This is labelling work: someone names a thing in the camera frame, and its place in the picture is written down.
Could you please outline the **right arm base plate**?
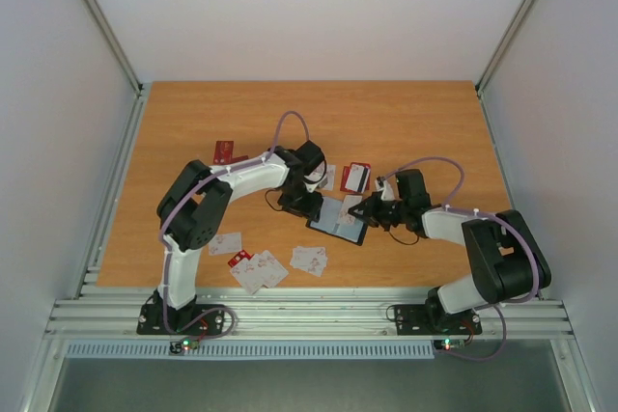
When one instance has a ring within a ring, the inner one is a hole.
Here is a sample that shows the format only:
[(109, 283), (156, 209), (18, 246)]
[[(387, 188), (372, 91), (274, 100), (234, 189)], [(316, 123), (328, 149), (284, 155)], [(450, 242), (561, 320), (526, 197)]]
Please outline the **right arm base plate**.
[(425, 304), (398, 304), (390, 306), (386, 314), (400, 336), (476, 336), (483, 333), (480, 319), (470, 310), (447, 315)]

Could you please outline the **black leather card holder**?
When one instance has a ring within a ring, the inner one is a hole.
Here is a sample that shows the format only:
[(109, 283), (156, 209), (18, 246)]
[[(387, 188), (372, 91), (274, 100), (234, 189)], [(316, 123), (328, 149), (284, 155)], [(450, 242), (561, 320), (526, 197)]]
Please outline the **black leather card holder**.
[(347, 195), (343, 200), (324, 197), (319, 219), (308, 220), (306, 228), (361, 246), (368, 226), (350, 215), (349, 209), (358, 206), (362, 200), (360, 195)]

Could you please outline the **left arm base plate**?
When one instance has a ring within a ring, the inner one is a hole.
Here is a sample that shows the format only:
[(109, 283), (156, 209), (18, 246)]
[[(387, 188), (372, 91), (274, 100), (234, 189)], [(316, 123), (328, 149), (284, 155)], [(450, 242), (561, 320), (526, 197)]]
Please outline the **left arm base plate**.
[(136, 333), (149, 336), (218, 336), (223, 333), (223, 327), (231, 318), (223, 311), (222, 305), (192, 303), (175, 310), (167, 310), (169, 329), (163, 320), (163, 306), (160, 304), (145, 304), (138, 317)]

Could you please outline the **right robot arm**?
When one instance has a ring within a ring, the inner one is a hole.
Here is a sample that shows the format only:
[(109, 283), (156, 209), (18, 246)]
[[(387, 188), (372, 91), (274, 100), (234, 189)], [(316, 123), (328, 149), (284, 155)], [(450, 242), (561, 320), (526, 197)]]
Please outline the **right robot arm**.
[(397, 331), (403, 334), (455, 335), (471, 328), (481, 332), (474, 311), (503, 302), (521, 303), (551, 283), (548, 262), (521, 213), (497, 213), (434, 205), (418, 169), (395, 175), (399, 197), (388, 200), (387, 182), (348, 210), (369, 227), (390, 232), (403, 225), (421, 239), (462, 245), (470, 274), (432, 288), (420, 305), (393, 308)]

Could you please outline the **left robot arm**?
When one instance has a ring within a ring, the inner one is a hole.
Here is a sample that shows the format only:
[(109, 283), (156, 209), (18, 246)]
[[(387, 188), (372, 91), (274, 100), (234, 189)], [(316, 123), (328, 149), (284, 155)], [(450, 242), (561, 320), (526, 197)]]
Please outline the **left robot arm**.
[(225, 166), (189, 162), (156, 210), (159, 239), (165, 247), (162, 279), (154, 300), (162, 326), (172, 333), (192, 326), (202, 249), (217, 234), (227, 207), (250, 194), (275, 190), (280, 193), (277, 204), (283, 211), (317, 220), (323, 195), (309, 176), (324, 164), (322, 149), (311, 141), (295, 150), (277, 146)]

